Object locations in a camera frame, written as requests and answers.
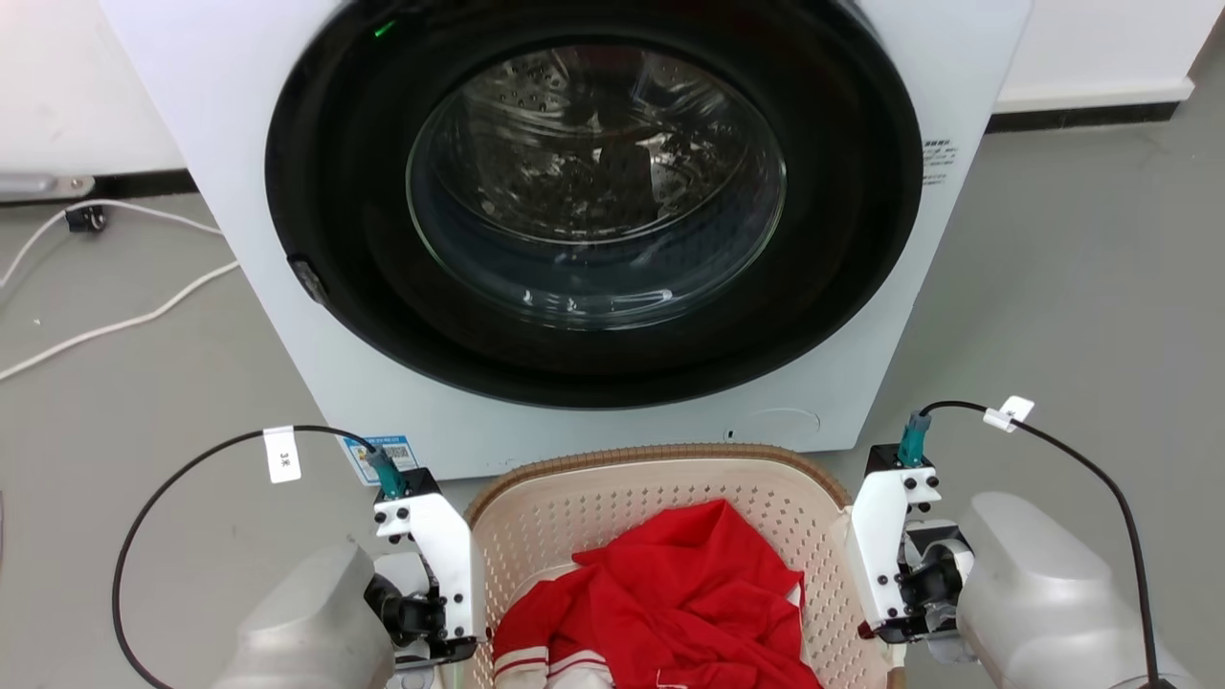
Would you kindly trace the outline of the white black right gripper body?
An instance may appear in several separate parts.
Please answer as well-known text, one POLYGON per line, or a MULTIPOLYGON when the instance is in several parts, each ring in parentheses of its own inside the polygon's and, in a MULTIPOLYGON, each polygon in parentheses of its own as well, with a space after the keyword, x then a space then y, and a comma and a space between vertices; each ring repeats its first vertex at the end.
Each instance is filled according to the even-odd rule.
POLYGON ((929 459, 873 445, 846 532, 862 622, 858 636, 888 645, 960 638, 957 611, 975 557, 958 523, 929 519, 941 500, 929 459))

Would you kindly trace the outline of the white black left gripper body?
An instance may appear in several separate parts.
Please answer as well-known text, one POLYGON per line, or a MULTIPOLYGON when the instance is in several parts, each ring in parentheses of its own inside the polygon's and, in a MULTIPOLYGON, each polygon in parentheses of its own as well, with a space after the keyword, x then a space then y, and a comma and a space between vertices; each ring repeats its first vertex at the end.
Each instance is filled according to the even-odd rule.
POLYGON ((379 467, 372 501, 379 538, 415 546, 424 584, 390 579, 393 557, 376 563, 365 601, 382 623, 397 668, 468 661, 481 644, 481 553, 472 528, 426 468, 379 467))

